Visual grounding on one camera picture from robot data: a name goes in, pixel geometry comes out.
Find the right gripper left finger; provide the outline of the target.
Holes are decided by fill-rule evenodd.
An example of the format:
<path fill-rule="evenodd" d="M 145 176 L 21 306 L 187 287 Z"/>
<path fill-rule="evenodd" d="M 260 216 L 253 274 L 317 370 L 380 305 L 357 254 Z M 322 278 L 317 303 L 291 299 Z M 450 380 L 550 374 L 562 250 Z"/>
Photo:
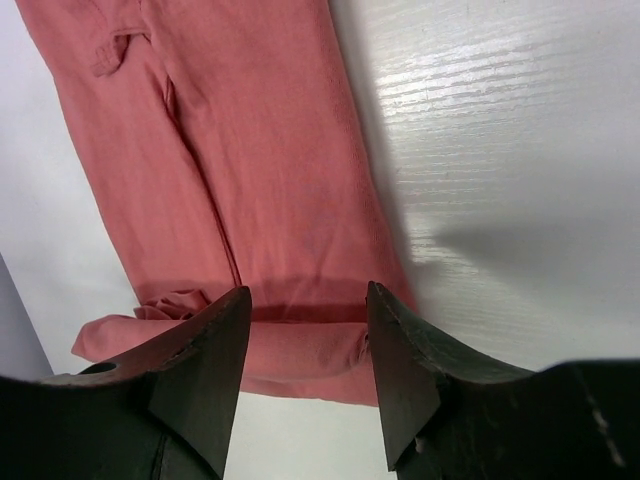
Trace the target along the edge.
<path fill-rule="evenodd" d="M 238 287 L 131 350 L 39 382 L 30 478 L 222 478 L 250 313 Z"/>

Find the red t shirt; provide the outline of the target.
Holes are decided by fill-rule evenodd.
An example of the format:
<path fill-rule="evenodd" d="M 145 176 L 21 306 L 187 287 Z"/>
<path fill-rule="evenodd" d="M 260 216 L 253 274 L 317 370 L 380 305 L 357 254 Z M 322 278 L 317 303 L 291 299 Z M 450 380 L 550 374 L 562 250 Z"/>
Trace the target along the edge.
<path fill-rule="evenodd" d="M 241 387 L 373 406 L 365 296 L 412 294 L 325 1 L 21 1 L 139 304 L 100 362 L 252 297 Z"/>

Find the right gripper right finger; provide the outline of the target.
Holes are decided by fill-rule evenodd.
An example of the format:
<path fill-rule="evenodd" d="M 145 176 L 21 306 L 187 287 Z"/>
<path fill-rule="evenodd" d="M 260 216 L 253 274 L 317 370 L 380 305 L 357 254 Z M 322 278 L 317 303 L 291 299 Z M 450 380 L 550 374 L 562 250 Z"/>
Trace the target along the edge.
<path fill-rule="evenodd" d="M 533 372 L 483 354 L 372 282 L 368 340 L 387 465 L 399 479 L 547 479 L 525 411 Z"/>

